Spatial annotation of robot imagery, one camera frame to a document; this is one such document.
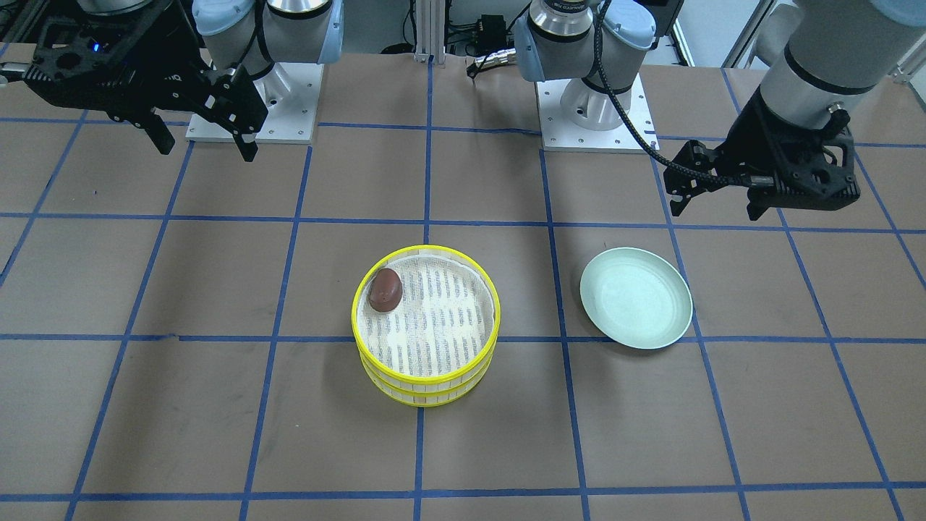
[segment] brown egg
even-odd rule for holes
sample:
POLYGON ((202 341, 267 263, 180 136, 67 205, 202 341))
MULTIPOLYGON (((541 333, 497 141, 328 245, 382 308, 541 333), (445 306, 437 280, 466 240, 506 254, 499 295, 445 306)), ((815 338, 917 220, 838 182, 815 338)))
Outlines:
POLYGON ((402 300, 402 281, 399 274, 389 268, 376 272, 372 284, 369 285, 369 305, 380 313, 387 313, 395 309, 402 300))

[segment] mounting plate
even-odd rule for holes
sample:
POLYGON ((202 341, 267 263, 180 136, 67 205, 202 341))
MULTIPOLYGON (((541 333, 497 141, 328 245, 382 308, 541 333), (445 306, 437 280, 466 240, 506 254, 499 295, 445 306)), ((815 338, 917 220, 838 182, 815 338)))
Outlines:
MULTIPOLYGON (((537 105, 540 110, 540 129, 544 135, 544 150, 551 152, 612 152, 617 154, 644 154, 626 125, 611 131, 591 131, 573 123, 563 114, 559 98, 570 80, 551 80, 537 83, 537 105)), ((633 80, 633 103, 627 113, 637 132, 659 150, 656 127, 649 113, 643 82, 638 74, 633 80)))
MULTIPOLYGON (((310 145, 315 131, 324 66, 280 63, 293 81, 293 90, 280 103, 267 107, 267 119, 257 133, 258 143, 310 145)), ((232 135, 194 114, 186 129, 187 141, 233 143, 232 135)))

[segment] light green plate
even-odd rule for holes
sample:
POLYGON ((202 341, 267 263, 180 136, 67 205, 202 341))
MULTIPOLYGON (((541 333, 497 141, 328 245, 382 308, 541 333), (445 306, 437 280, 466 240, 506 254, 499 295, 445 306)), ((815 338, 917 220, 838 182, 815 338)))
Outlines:
POLYGON ((692 321, 688 285, 674 266, 644 249, 599 253, 585 266, 580 290, 598 329, 631 348, 664 348, 692 321))

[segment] grey cylinder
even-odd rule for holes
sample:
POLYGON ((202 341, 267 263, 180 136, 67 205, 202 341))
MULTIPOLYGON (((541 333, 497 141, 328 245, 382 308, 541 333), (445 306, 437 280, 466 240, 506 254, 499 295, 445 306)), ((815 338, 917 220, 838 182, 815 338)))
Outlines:
MULTIPOLYGON (((251 35, 254 33, 254 9, 248 11, 244 18, 238 20, 225 31, 203 36, 206 42, 206 48, 209 49, 209 55, 218 69, 227 69, 237 64, 241 59, 242 53, 247 49, 247 43, 251 41, 251 35)), ((254 76, 269 70, 272 63, 267 61, 260 52, 257 41, 251 45, 251 49, 244 57, 244 67, 247 73, 254 76)))
POLYGON ((318 63, 333 9, 311 19, 292 19, 264 8, 264 35, 273 61, 318 63))
MULTIPOLYGON (((624 44, 607 31, 604 31, 602 38, 602 65, 611 88, 622 90, 633 85, 633 80, 643 64, 646 51, 624 44)), ((604 86, 598 79, 597 71, 592 70, 594 31, 589 31, 578 42, 568 44, 553 42, 540 35, 535 35, 534 42, 547 80, 588 77, 589 81, 595 85, 604 86)))
POLYGON ((926 31, 926 2, 804 0, 791 54, 812 76, 839 87, 871 87, 926 31))

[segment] metal frame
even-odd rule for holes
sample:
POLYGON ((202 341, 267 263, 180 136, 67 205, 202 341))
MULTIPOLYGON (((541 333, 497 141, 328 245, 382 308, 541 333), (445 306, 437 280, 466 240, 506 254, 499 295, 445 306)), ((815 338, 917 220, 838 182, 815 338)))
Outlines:
POLYGON ((682 31, 682 25, 679 23, 678 19, 675 19, 672 23, 672 28, 669 32, 672 35, 672 39, 675 40, 676 56, 683 62, 683 65, 694 67, 695 58, 692 56, 691 47, 688 46, 688 40, 685 39, 685 33, 682 31))
POLYGON ((891 71, 894 83, 910 83, 923 67, 926 67, 926 38, 920 45, 891 71))
POLYGON ((415 20, 418 22, 415 60, 426 62, 434 57, 436 65, 444 64, 444 22, 446 0, 417 0, 415 20))
POLYGON ((777 0, 761 0, 758 3, 756 10, 753 11, 752 16, 749 17, 749 21, 736 38, 736 43, 733 44, 733 48, 730 49, 730 54, 723 60, 721 67, 724 69, 732 69, 743 60, 746 54, 749 53, 749 46, 756 40, 758 26, 762 23, 762 20, 771 13, 771 10, 777 3, 777 0))

